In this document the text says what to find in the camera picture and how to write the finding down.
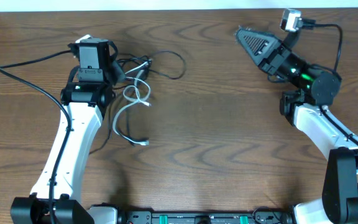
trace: white cable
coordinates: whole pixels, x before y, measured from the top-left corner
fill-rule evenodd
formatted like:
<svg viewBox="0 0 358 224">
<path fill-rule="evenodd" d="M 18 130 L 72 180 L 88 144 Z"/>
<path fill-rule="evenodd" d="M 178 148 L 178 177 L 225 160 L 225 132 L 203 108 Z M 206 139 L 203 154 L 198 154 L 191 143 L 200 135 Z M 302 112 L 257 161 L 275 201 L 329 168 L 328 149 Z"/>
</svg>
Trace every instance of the white cable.
<svg viewBox="0 0 358 224">
<path fill-rule="evenodd" d="M 124 95 L 124 97 L 126 97 L 126 98 L 128 97 L 128 96 L 125 95 L 125 92 L 126 92 L 127 89 L 129 89 L 129 88 L 134 88 L 134 89 L 135 89 L 135 94 L 136 94 L 136 99 L 135 99 L 132 103 L 129 103 L 128 105 L 123 106 L 123 107 L 117 112 L 117 114 L 115 115 L 115 117 L 114 117 L 114 119 L 113 119 L 113 121 L 112 121 L 112 129 L 114 130 L 114 132 L 115 132 L 116 134 L 122 136 L 124 139 L 126 139 L 126 140 L 128 140 L 128 141 L 130 141 L 130 142 L 133 142 L 134 144 L 140 144 L 141 146 L 148 146 L 148 145 L 149 145 L 149 141 L 135 141 L 135 140 L 130 139 L 130 138 L 124 136 L 124 135 L 119 134 L 119 132 L 117 131 L 117 127 L 116 127 L 116 126 L 117 126 L 118 117 L 119 117 L 119 115 L 120 115 L 124 110 L 126 110 L 128 107 L 133 106 L 133 105 L 135 105 L 135 104 L 137 104 L 137 103 L 142 103 L 142 104 L 144 104 L 144 105 L 146 105 L 146 106 L 151 106 L 151 104 L 150 104 L 149 102 L 146 102 L 146 100 L 147 100 L 147 99 L 149 98 L 149 96 L 150 96 L 150 92 L 152 91 L 152 89 L 151 89 L 151 87 L 149 86 L 149 84 L 147 84 L 145 81 L 141 80 L 140 78 L 133 78 L 133 77 L 127 77 L 127 78 L 128 78 L 128 79 L 133 79 L 133 80 L 135 80 L 135 81 L 142 82 L 144 85 L 147 86 L 147 88 L 149 89 L 149 91 L 147 92 L 146 97 L 141 98 L 141 97 L 140 97 L 139 89 L 138 89 L 135 85 L 129 85 L 129 86 L 125 87 L 124 91 L 122 92 L 122 94 Z"/>
<path fill-rule="evenodd" d="M 138 72 L 138 74 L 137 74 L 137 76 L 136 76 L 136 78 L 134 78 L 134 84 L 133 85 L 130 85 L 130 86 L 127 86 L 127 88 L 125 88 L 124 89 L 124 91 L 122 92 L 122 94 L 124 95 L 124 98 L 125 99 L 127 99 L 128 101 L 130 101 L 130 102 L 135 102 L 136 100 L 137 100 L 137 98 L 132 98 L 132 97 L 130 97 L 130 96 L 127 96 L 126 95 L 126 92 L 127 92 L 127 90 L 129 89 L 129 88 L 135 88 L 135 92 L 137 93 L 137 91 L 139 92 L 139 89 L 138 89 L 138 87 L 137 87 L 137 81 L 138 80 L 140 80 L 140 76 L 143 74 L 143 72 L 144 72 L 144 70 L 140 70 L 139 72 Z M 141 101 L 146 101 L 147 99 L 149 99 L 149 97 L 150 97 L 150 93 L 151 93 L 151 91 L 149 90 L 148 92 L 147 92 L 147 94 L 146 94 L 146 96 L 145 97 L 143 97 L 143 98 L 140 98 L 140 100 Z"/>
<path fill-rule="evenodd" d="M 147 65 L 149 65 L 149 61 L 146 61 L 146 62 L 144 62 L 142 65 L 139 65 L 138 67 L 136 67 L 136 68 L 133 68 L 133 69 L 131 69 L 131 70 L 129 70 L 128 72 L 126 72 L 125 73 L 125 75 L 127 75 L 127 74 L 129 74 L 129 73 L 131 73 L 131 72 L 133 72 L 133 71 L 136 71 L 136 70 L 138 70 L 138 69 L 141 69 L 143 66 L 145 66 L 146 64 Z"/>
</svg>

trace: wooden table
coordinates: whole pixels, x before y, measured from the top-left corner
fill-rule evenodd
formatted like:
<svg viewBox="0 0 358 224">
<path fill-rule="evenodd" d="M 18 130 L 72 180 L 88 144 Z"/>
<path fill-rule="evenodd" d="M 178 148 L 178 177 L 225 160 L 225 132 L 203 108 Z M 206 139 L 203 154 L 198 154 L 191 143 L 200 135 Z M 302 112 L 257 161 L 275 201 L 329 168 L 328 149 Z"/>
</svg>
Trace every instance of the wooden table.
<svg viewBox="0 0 358 224">
<path fill-rule="evenodd" d="M 358 9 L 305 9 L 305 17 L 344 29 L 343 77 L 332 112 L 358 134 Z M 131 130 L 150 137 L 132 147 L 113 136 L 90 155 L 82 204 L 111 202 L 154 210 L 252 210 L 284 207 L 321 195 L 326 160 L 278 111 L 291 85 L 266 80 L 233 33 L 238 25 L 280 37 L 281 9 L 144 12 L 0 13 L 0 65 L 40 58 L 92 34 L 136 55 L 174 50 L 188 62 L 180 80 L 152 74 L 152 106 L 131 111 Z M 295 52 L 333 66 L 338 34 L 302 34 Z M 59 97 L 78 62 L 59 56 L 9 71 Z M 154 69 L 177 74 L 177 58 Z M 14 197 L 28 196 L 50 152 L 59 109 L 46 97 L 0 74 L 0 223 L 10 223 Z M 106 137 L 106 122 L 93 149 Z"/>
</svg>

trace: green led light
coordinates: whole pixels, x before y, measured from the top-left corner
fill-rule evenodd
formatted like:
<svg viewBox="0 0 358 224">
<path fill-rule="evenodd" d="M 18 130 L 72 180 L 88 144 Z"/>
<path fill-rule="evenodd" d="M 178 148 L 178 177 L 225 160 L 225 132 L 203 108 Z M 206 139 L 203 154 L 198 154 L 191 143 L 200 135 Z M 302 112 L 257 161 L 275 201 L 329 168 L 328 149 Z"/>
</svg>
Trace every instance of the green led light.
<svg viewBox="0 0 358 224">
<path fill-rule="evenodd" d="M 160 215 L 160 224 L 168 224 L 168 216 Z"/>
<path fill-rule="evenodd" d="M 240 216 L 240 224 L 248 224 L 248 217 Z"/>
<path fill-rule="evenodd" d="M 309 75 L 307 75 L 307 74 L 301 74 L 301 77 L 303 78 L 303 79 L 305 79 L 305 80 L 309 80 L 309 81 L 314 81 L 314 79 L 313 78 L 311 78 Z"/>
</svg>

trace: black cable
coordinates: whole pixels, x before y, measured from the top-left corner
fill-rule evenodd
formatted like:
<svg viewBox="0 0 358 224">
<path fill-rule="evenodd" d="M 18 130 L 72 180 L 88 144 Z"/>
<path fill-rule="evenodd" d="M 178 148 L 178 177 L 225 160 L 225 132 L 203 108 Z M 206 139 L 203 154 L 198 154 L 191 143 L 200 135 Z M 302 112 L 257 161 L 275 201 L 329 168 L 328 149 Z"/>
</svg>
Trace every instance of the black cable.
<svg viewBox="0 0 358 224">
<path fill-rule="evenodd" d="M 45 96 L 49 97 L 61 109 L 61 111 L 63 112 L 63 114 L 65 115 L 65 117 L 67 119 L 66 135 L 65 135 L 65 137 L 63 139 L 62 146 L 60 147 L 59 153 L 57 155 L 56 162 L 55 162 L 55 165 L 53 167 L 52 175 L 51 175 L 50 182 L 49 182 L 49 199 L 48 199 L 48 203 L 49 203 L 49 213 L 50 213 L 50 218 L 51 218 L 50 221 L 52 222 L 52 224 L 56 223 L 55 212 L 53 211 L 53 190 L 54 190 L 54 186 L 55 186 L 55 178 L 56 178 L 57 168 L 58 168 L 60 159 L 62 158 L 63 151 L 65 149 L 68 137 L 70 135 L 71 119 L 70 119 L 70 116 L 68 115 L 67 111 L 64 109 L 63 105 L 55 97 L 53 97 L 50 93 L 48 93 L 47 91 L 43 90 L 41 87 L 38 87 L 37 85 L 32 84 L 31 82 L 25 81 L 24 79 L 21 79 L 21 78 L 15 76 L 15 75 L 10 74 L 9 72 L 5 71 L 4 68 L 12 68 L 12 67 L 18 67 L 18 66 L 23 66 L 23 65 L 29 65 L 29 64 L 32 64 L 32 63 L 41 62 L 41 61 L 56 57 L 58 55 L 66 54 L 66 53 L 70 53 L 70 52 L 71 51 L 69 51 L 69 50 L 65 50 L 65 51 L 58 52 L 58 53 L 55 53 L 53 55 L 49 55 L 49 56 L 46 56 L 46 57 L 43 57 L 43 58 L 40 58 L 40 59 L 37 59 L 37 60 L 31 60 L 29 62 L 21 62 L 21 63 L 15 63 L 15 64 L 11 64 L 11 65 L 0 66 L 0 72 L 2 74 L 4 74 L 7 77 L 12 78 L 12 79 L 14 79 L 16 81 L 24 83 L 24 84 L 28 85 L 29 87 L 32 87 L 35 90 L 38 90 L 39 92 L 43 93 Z"/>
<path fill-rule="evenodd" d="M 260 222 L 258 222 L 255 218 L 255 213 L 256 211 L 260 210 L 261 208 L 266 208 L 267 210 L 270 210 L 271 213 L 274 215 L 274 217 L 278 220 L 277 223 L 274 223 L 274 224 L 279 224 L 281 223 L 281 218 L 278 218 L 278 216 L 273 212 L 273 210 L 271 208 L 269 208 L 268 206 L 260 206 L 260 207 L 257 207 L 254 212 L 252 212 L 252 219 L 255 221 L 256 224 L 261 224 Z"/>
<path fill-rule="evenodd" d="M 80 66 L 77 65 L 70 71 L 70 74 L 69 74 L 68 80 L 67 80 L 68 83 L 72 82 L 74 80 L 74 77 L 77 74 L 79 68 L 80 68 Z"/>
<path fill-rule="evenodd" d="M 322 65 L 318 65 L 318 64 L 312 64 L 310 65 L 311 68 L 320 68 L 320 69 L 324 69 L 324 70 L 327 70 L 329 72 L 331 72 L 333 75 L 335 75 L 339 81 L 342 81 L 342 77 L 339 75 L 339 73 L 331 68 L 328 68 L 328 67 L 325 67 L 325 66 L 322 66 Z"/>
<path fill-rule="evenodd" d="M 179 57 L 179 59 L 183 62 L 183 70 L 181 72 L 181 74 L 178 76 L 178 77 L 171 77 L 170 75 L 167 75 L 165 73 L 162 73 L 162 72 L 158 72 L 158 71 L 155 71 L 155 70 L 151 70 L 150 67 L 152 65 L 152 60 L 150 59 L 150 57 L 152 56 L 155 56 L 155 55 L 158 55 L 158 54 L 173 54 L 173 55 L 176 55 L 177 57 Z M 142 63 L 144 62 L 148 62 L 148 65 L 146 67 L 143 67 L 142 69 L 145 71 L 144 74 L 140 77 L 140 79 L 142 80 L 146 80 L 148 75 L 149 75 L 149 72 L 154 72 L 158 75 L 161 75 L 161 76 L 165 76 L 171 80 L 177 80 L 179 78 L 181 78 L 185 73 L 186 73 L 186 70 L 187 70 L 187 64 L 186 64 L 186 60 L 178 53 L 176 52 L 172 52 L 170 50 L 161 50 L 161 51 L 158 51 L 158 52 L 154 52 L 152 54 L 150 54 L 150 56 L 148 55 L 143 55 L 141 57 L 136 57 L 135 55 L 133 54 L 129 54 L 129 53 L 120 53 L 119 55 L 124 55 L 124 56 L 127 56 L 128 58 L 120 58 L 120 59 L 117 59 L 117 63 L 121 66 L 121 68 L 123 68 L 127 63 L 134 63 L 136 65 L 141 65 Z M 121 89 L 124 89 L 130 85 L 133 85 L 134 84 L 134 80 L 131 80 L 129 84 L 126 84 L 126 85 L 123 85 L 123 86 L 120 86 L 120 87 L 115 87 L 113 88 L 113 90 L 121 90 Z M 123 97 L 120 98 L 116 104 L 116 107 L 114 108 L 113 112 L 115 112 L 118 108 L 118 106 L 121 104 L 121 101 L 123 100 Z M 105 141 L 103 142 L 102 146 L 91 151 L 89 154 L 93 154 L 99 150 L 101 150 L 106 144 L 107 144 L 107 141 L 109 138 L 111 138 L 112 136 L 112 119 L 110 117 L 110 110 L 111 110 L 112 106 L 110 105 L 110 108 L 109 108 L 109 121 L 108 121 L 108 136 L 107 138 L 105 139 Z M 119 127 L 117 127 L 117 132 L 119 133 L 120 136 L 122 137 L 127 137 L 129 139 L 132 139 L 132 140 L 135 140 L 135 141 L 145 141 L 147 139 L 134 139 L 131 137 L 130 135 L 130 132 L 129 132 L 129 113 L 128 111 L 126 111 L 126 128 L 127 128 L 127 134 L 124 134 L 121 129 Z"/>
<path fill-rule="evenodd" d="M 313 27 L 336 27 L 339 31 L 339 43 L 338 43 L 338 51 L 337 51 L 337 55 L 336 55 L 336 60 L 335 60 L 335 66 L 334 66 L 334 71 L 337 70 L 338 68 L 338 64 L 339 64 L 339 59 L 341 58 L 341 51 L 342 51 L 342 40 L 343 40 L 343 30 L 342 27 L 338 24 L 313 24 Z"/>
<path fill-rule="evenodd" d="M 182 61 L 182 63 L 183 63 L 183 69 L 182 69 L 182 71 L 181 71 L 181 74 L 180 74 L 179 76 L 177 76 L 177 77 L 171 77 L 170 75 L 167 75 L 167 74 L 165 74 L 165 73 L 158 72 L 158 71 L 155 71 L 155 70 L 152 70 L 152 69 L 150 69 L 150 72 L 154 72 L 154 73 L 156 73 L 157 75 L 162 75 L 162 76 L 167 77 L 167 78 L 169 78 L 169 79 L 171 79 L 171 80 L 180 79 L 181 77 L 183 77 L 183 76 L 185 75 L 185 73 L 186 73 L 186 71 L 187 71 L 187 64 L 186 64 L 186 60 L 185 60 L 180 54 L 178 54 L 178 53 L 176 53 L 176 52 L 173 52 L 173 51 L 171 51 L 171 50 L 160 50 L 160 51 L 158 51 L 158 52 L 154 52 L 154 53 L 150 54 L 149 57 L 152 58 L 153 56 L 156 56 L 156 55 L 158 55 L 158 54 L 173 54 L 173 55 L 176 55 L 176 56 Z"/>
<path fill-rule="evenodd" d="M 320 108 L 321 113 L 324 115 L 324 117 L 327 118 L 327 120 L 328 120 L 331 124 L 333 124 L 336 129 L 338 129 L 343 135 L 345 135 L 345 137 L 346 137 L 348 140 L 352 141 L 354 144 L 356 144 L 356 145 L 358 146 L 358 141 L 353 138 L 353 134 L 348 134 L 348 133 L 346 133 L 345 130 L 343 130 L 337 123 L 335 123 L 334 120 L 332 120 L 332 119 L 328 116 L 326 110 L 324 110 L 322 106 L 320 106 L 319 108 Z"/>
<path fill-rule="evenodd" d="M 110 59 L 111 59 L 111 61 L 113 62 L 113 61 L 115 61 L 115 60 L 117 59 L 117 56 L 118 56 L 118 48 L 117 48 L 117 46 L 114 44 L 114 42 L 111 41 L 111 40 L 109 40 L 108 45 L 109 45 L 110 47 L 112 47 L 113 50 L 114 50 L 114 54 L 110 55 Z"/>
</svg>

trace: green terminal block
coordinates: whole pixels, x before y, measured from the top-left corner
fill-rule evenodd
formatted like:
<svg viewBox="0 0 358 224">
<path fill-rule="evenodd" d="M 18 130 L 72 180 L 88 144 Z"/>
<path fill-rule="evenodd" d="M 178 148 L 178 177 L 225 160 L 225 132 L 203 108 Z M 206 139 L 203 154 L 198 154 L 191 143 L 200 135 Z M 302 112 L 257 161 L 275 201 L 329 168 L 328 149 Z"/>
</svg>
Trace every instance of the green terminal block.
<svg viewBox="0 0 358 224">
<path fill-rule="evenodd" d="M 168 224 L 168 215 L 160 215 L 160 224 Z"/>
<path fill-rule="evenodd" d="M 240 224 L 248 224 L 248 216 L 240 216 Z"/>
</svg>

